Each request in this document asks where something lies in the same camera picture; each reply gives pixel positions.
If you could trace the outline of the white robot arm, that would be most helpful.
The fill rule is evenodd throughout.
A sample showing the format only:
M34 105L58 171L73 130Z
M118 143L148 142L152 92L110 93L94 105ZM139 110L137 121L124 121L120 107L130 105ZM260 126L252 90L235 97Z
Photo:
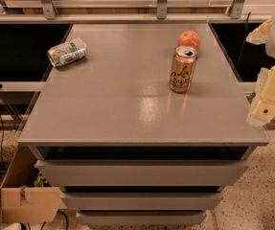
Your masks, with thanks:
M246 41L265 45L268 56L275 58L275 13L250 33ZM247 122L254 127L262 127L275 117L275 65L270 69L262 68L258 74L255 97L249 107Z

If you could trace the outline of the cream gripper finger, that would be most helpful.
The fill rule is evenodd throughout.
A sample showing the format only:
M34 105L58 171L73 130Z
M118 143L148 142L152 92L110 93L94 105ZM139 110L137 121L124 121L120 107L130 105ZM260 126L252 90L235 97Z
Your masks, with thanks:
M262 127L275 117L275 65L262 68L256 82L255 97L249 107L247 122Z
M270 20L266 20L253 32L249 33L246 38L246 41L254 45L265 44L267 41L267 29L268 29L269 22Z

